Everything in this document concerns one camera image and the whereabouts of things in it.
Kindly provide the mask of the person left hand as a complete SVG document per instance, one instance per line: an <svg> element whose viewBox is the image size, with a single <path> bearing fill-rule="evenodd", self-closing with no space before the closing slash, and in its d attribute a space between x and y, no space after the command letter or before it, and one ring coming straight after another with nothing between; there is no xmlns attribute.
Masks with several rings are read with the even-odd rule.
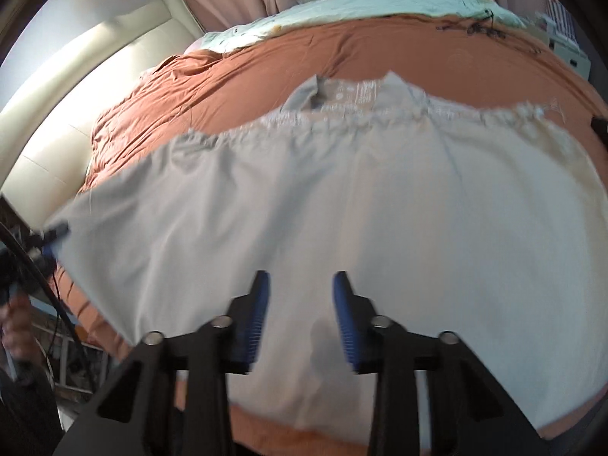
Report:
<svg viewBox="0 0 608 456"><path fill-rule="evenodd" d="M7 373L12 381L28 366L42 366L43 355L32 325L30 299L17 291L1 307L1 344L7 355Z"/></svg>

